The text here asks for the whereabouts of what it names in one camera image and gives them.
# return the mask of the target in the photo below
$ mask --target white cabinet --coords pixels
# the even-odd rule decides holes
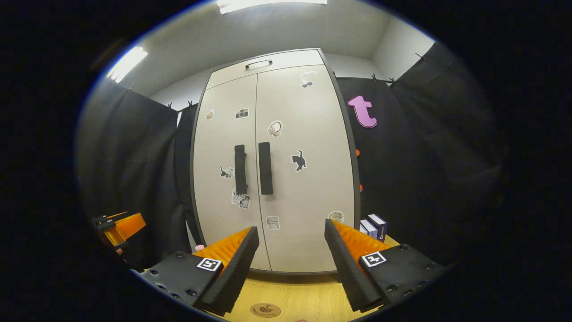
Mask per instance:
[[[191,158],[197,223],[207,246],[257,226],[251,269],[334,271],[324,221],[332,212],[348,226],[359,221],[355,148],[322,56],[300,50],[231,65],[213,72],[201,99]],[[261,69],[247,69],[251,62]]]

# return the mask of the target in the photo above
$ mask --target ceiling light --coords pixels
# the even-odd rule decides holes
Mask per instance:
[[[269,3],[292,3],[292,2],[315,3],[317,5],[326,5],[328,3],[328,0],[218,0],[217,4],[219,5],[220,13],[225,14],[248,7],[267,5]]]
[[[133,67],[139,64],[147,56],[147,52],[143,51],[143,47],[135,47],[125,54],[109,71],[107,77],[110,77],[116,83],[119,83]]]

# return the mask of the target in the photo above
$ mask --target orange object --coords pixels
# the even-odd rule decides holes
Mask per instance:
[[[381,252],[382,250],[390,248],[388,245],[360,232],[359,230],[353,229],[352,227],[346,226],[335,220],[332,220],[332,222],[336,227],[337,232],[340,234],[341,239],[344,241],[346,248],[349,250],[353,260],[362,272],[363,269],[359,265],[359,258],[361,256]]]
[[[223,270],[220,272],[220,274],[222,274],[250,229],[251,227],[241,230],[238,233],[234,233],[229,237],[217,241],[211,246],[205,247],[198,252],[193,253],[193,255],[222,261],[224,265]]]
[[[115,222],[115,227],[104,232],[105,236],[109,239],[113,246],[117,246],[126,241],[129,237],[135,235],[145,227],[145,221],[141,213],[125,217]]]

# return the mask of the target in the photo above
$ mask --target box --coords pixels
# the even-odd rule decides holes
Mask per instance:
[[[375,228],[369,221],[366,219],[362,219],[359,221],[363,227],[366,229],[366,232],[369,236],[374,237],[375,239],[378,238],[378,230]]]
[[[381,242],[385,242],[386,241],[386,234],[387,234],[387,222],[381,218],[379,218],[378,215],[376,214],[372,214],[367,216],[369,221],[371,222],[371,224],[375,227],[375,229],[377,230],[378,233],[378,240]]]

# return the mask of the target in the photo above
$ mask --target wooden table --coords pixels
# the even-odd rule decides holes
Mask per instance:
[[[391,247],[399,245],[389,236],[385,243]],[[275,317],[258,317],[250,312],[250,307],[258,303],[276,305],[281,313]],[[249,272],[232,312],[220,317],[230,322],[341,322],[377,309],[353,312],[337,274],[280,276]]]

